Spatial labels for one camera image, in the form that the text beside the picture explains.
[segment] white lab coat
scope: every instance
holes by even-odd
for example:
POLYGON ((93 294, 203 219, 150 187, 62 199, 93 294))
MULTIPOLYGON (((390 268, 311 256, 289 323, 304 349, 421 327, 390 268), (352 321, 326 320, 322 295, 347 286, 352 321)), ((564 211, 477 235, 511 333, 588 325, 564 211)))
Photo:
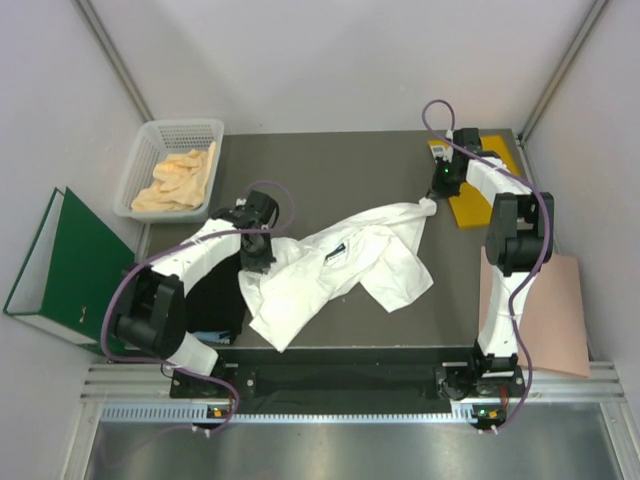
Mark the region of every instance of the white lab coat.
POLYGON ((269 273, 239 274, 251 328, 283 352, 324 304, 358 282, 387 312, 411 304, 433 284, 416 254, 435 213, 423 198, 367 210, 300 241, 274 238, 269 273))

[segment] gray wall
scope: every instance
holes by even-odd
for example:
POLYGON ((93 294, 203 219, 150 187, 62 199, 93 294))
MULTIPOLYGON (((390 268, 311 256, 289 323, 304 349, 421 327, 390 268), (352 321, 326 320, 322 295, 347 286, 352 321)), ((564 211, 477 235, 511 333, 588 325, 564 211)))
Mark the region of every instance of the gray wall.
POLYGON ((556 198, 565 253, 580 259, 596 353, 615 361, 640 421, 640 3, 615 0, 530 143, 556 198))
MULTIPOLYGON (((139 126, 68 0, 5 2, 0 15, 0 301, 54 187, 70 186, 130 246, 111 202, 139 126)), ((57 478, 90 362, 77 347, 0 318, 0 477, 57 478)))
POLYGON ((417 130, 438 97, 461 125, 517 130, 589 2, 94 4, 156 117, 213 116, 226 132, 261 133, 417 130))

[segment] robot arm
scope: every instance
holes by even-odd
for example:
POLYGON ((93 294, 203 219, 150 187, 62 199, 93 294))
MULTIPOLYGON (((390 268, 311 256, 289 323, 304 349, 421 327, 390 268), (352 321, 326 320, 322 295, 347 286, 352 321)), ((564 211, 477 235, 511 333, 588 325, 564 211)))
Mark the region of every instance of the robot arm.
MULTIPOLYGON (((490 377, 511 377, 518 372, 518 345, 509 311, 509 298, 531 273, 543 245, 544 222, 537 200, 528 187, 502 173, 506 166, 493 152, 482 152, 478 129, 453 133, 453 142, 482 157, 490 165, 455 151, 436 158, 431 193, 442 198, 459 195, 460 185, 468 182, 492 206, 485 243, 491 264, 493 285, 484 328, 478 336, 472 383, 490 377)), ((542 198, 553 221, 553 197, 542 198)), ((551 258, 551 250, 545 262, 551 258)), ((520 324, 527 294, 535 278, 520 290, 513 302, 514 320, 520 324)))
POLYGON ((210 330, 231 330, 234 336, 239 333, 246 306, 239 291, 238 271, 263 272, 275 260, 268 232, 246 232, 267 228, 277 210, 271 197, 252 191, 235 209, 216 212, 183 242, 195 245, 169 253, 134 277, 118 300, 110 333, 153 357, 199 375, 211 375, 218 354, 193 335, 190 302, 202 302, 212 312, 221 310, 218 316, 222 318, 212 318, 210 330), (214 235, 234 230, 235 235, 214 235), (205 278, 226 291, 196 287, 205 278), (230 304, 227 297, 238 301, 230 304))

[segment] green binder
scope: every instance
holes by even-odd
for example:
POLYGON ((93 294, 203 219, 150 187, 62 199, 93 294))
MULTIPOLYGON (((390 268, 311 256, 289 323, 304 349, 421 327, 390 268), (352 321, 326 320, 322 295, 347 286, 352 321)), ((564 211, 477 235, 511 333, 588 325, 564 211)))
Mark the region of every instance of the green binder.
MULTIPOLYGON (((133 252, 68 188, 51 196, 4 313, 101 353, 100 329, 133 252)), ((114 352, 124 346, 109 341, 114 352)))

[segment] plastic basket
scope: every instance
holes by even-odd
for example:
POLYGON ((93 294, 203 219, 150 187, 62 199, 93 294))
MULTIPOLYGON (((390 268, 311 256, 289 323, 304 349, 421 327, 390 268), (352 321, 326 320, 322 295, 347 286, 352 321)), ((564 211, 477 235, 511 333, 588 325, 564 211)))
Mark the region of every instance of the plastic basket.
POLYGON ((113 204, 119 217, 128 217, 145 223, 204 222, 209 215, 209 203, 213 182, 218 170, 222 148, 224 124, 220 120, 192 118, 183 120, 158 120, 145 123, 133 142, 127 166, 113 204), (180 212, 134 212, 131 202, 140 190, 153 182, 153 169, 169 153, 186 153, 192 149, 207 150, 215 140, 216 151, 207 181, 204 203, 193 210, 180 212))

